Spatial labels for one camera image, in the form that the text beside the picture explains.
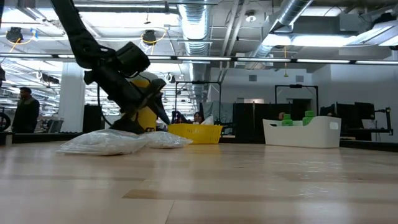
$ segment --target yellow plastic basket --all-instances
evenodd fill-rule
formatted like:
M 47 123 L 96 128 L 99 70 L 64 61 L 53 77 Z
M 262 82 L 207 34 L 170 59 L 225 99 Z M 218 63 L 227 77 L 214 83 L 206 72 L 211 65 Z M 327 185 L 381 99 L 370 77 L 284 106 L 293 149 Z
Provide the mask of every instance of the yellow plastic basket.
M 201 124 L 171 124 L 169 132 L 191 139 L 192 144 L 218 144 L 223 127 Z

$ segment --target plastic bag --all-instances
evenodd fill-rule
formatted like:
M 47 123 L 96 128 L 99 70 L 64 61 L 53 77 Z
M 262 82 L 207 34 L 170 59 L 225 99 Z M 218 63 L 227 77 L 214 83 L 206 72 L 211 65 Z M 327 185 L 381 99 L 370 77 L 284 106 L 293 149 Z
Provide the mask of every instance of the plastic bag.
M 61 145 L 57 153 L 92 156 L 123 155 L 138 151 L 146 143 L 145 136 L 105 129 L 78 136 Z
M 145 133 L 143 136 L 148 140 L 146 147 L 156 149 L 175 149 L 185 147 L 193 142 L 190 139 L 163 131 Z
M 202 124 L 204 124 L 204 125 L 214 125 L 213 115 L 211 115 L 210 117 L 207 117 L 206 120 L 204 122 L 202 122 Z

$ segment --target wooden floor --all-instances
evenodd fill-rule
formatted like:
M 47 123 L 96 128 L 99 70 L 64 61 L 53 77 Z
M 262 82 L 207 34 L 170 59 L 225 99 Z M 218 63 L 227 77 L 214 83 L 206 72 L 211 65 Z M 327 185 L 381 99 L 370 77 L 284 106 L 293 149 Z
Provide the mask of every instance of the wooden floor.
M 134 155 L 0 148 L 0 223 L 398 223 L 398 154 L 220 144 Z

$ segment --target white bin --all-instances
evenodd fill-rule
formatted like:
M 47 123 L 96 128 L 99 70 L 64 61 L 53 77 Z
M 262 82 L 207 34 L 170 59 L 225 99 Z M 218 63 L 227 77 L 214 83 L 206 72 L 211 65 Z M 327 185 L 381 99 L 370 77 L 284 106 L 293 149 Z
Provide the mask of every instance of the white bin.
M 281 121 L 263 119 L 262 122 L 267 145 L 333 148 L 340 144 L 340 118 L 317 116 L 307 126 L 294 121 L 294 126 L 288 127 L 283 127 Z

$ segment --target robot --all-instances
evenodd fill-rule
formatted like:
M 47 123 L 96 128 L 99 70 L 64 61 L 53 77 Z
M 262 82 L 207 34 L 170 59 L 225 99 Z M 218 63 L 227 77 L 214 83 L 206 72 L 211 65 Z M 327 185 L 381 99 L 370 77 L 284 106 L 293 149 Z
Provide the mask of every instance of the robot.
M 145 88 L 139 88 L 126 80 L 138 76 L 150 65 L 148 56 L 132 42 L 118 51 L 100 45 L 87 31 L 72 0 L 51 0 L 51 3 L 68 35 L 77 64 L 89 69 L 85 72 L 85 83 L 96 82 L 121 109 L 123 116 L 111 129 L 144 133 L 145 129 L 132 118 L 145 107 L 170 124 L 160 92 L 166 82 L 155 78 Z

